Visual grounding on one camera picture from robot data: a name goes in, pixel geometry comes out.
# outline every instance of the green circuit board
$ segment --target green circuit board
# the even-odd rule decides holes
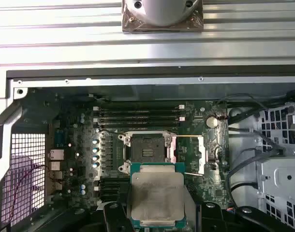
[[[211,116],[218,119],[213,129],[206,124]],[[60,124],[55,128],[54,143],[55,148],[65,149],[63,171],[65,188],[71,190],[67,193],[69,204],[95,208],[103,201],[116,200],[123,193],[121,189],[114,192],[115,185],[126,188],[129,176],[118,167],[131,158],[125,157],[125,145],[118,139],[118,133],[164,130],[188,136],[177,138],[175,150],[177,162],[185,163],[187,173],[197,174],[199,159],[206,157],[204,176],[185,175],[189,190],[197,192],[203,201],[227,208],[229,197],[224,179],[230,167],[226,117],[226,107],[212,101],[96,101],[65,105],[57,118]],[[199,152],[198,136],[204,138],[205,154]],[[97,169],[93,160],[96,148],[101,159]],[[99,186],[100,179],[106,181],[102,182],[103,186]]]

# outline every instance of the metal rail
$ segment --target metal rail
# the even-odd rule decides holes
[[[203,33],[129,34],[117,0],[0,2],[0,66],[295,64],[295,1],[206,3]]]

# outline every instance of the red wire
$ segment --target red wire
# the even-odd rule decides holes
[[[15,187],[15,190],[14,190],[14,197],[13,197],[13,204],[12,204],[12,208],[11,208],[11,213],[10,213],[10,217],[9,217],[9,221],[8,221],[8,223],[10,223],[11,222],[11,220],[12,220],[12,218],[13,218],[13,216],[14,216],[14,207],[15,207],[15,202],[16,202],[16,198],[17,198],[17,190],[18,190],[18,188],[20,187],[20,185],[21,185],[21,182],[24,180],[24,178],[26,177],[26,176],[28,176],[30,173],[32,173],[32,171],[34,171],[35,169],[38,169],[38,168],[40,168],[40,167],[46,167],[49,171],[50,171],[50,169],[49,169],[49,167],[48,166],[46,166],[45,164],[42,164],[42,165],[39,165],[39,166],[36,166],[36,167],[33,167],[32,169],[30,169],[27,173],[25,173],[22,177],[21,177],[21,179],[18,181],[18,183],[17,183],[17,185],[16,185],[16,187]]]

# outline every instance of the mounting hole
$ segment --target mounting hole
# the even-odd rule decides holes
[[[115,209],[117,207],[118,207],[118,204],[112,204],[112,205],[110,205],[110,209]]]
[[[134,6],[135,6],[135,8],[140,9],[141,6],[142,6],[142,3],[139,2],[139,1],[136,1],[136,2],[134,3]]]
[[[119,226],[118,227],[118,231],[121,231],[121,232],[125,231],[125,229],[126,229],[125,226]]]
[[[192,1],[187,1],[186,2],[186,7],[192,7]]]

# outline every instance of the motherboard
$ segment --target motherboard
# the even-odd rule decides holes
[[[95,209],[127,199],[132,162],[182,162],[185,185],[226,209],[229,167],[226,106],[213,101],[65,104],[54,123],[54,147],[70,206]]]

